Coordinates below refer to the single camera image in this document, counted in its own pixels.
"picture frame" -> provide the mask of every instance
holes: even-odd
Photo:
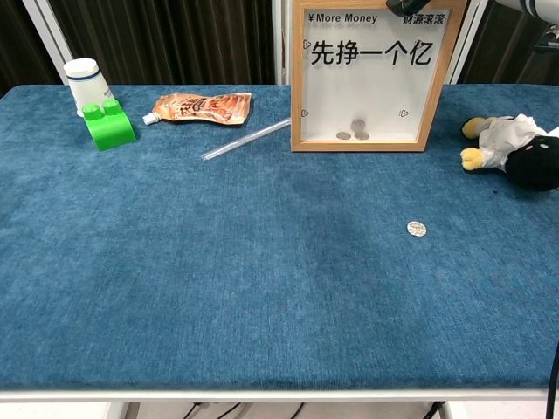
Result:
[[[424,151],[466,3],[293,0],[292,151]]]

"green lego brick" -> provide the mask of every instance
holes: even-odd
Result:
[[[105,100],[103,109],[105,114],[95,103],[88,103],[83,107],[84,121],[97,149],[99,151],[107,150],[135,141],[136,137],[130,120],[118,100]]]

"paper cup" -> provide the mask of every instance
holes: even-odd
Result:
[[[81,109],[85,104],[96,103],[102,109],[103,100],[113,98],[113,93],[94,59],[73,59],[64,64],[64,71],[76,102],[78,116],[83,118]]]

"yellow plush foot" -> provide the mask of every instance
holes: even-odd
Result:
[[[483,154],[478,148],[466,148],[460,153],[462,167],[466,170],[475,170],[483,165]]]
[[[486,120],[484,118],[471,118],[464,126],[462,127],[462,134],[468,140],[475,140],[478,138],[476,134],[476,128],[483,124]]]

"silver coin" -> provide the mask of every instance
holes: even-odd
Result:
[[[367,133],[355,133],[355,137],[357,140],[368,140],[369,135]]]
[[[336,138],[338,138],[339,140],[349,140],[351,138],[351,134],[349,133],[344,133],[343,131],[341,131],[340,133],[335,135]]]
[[[408,223],[408,233],[415,237],[423,237],[427,234],[427,228],[418,221]]]
[[[363,129],[365,129],[365,121],[364,120],[353,120],[351,122],[350,128],[354,133],[362,133]]]

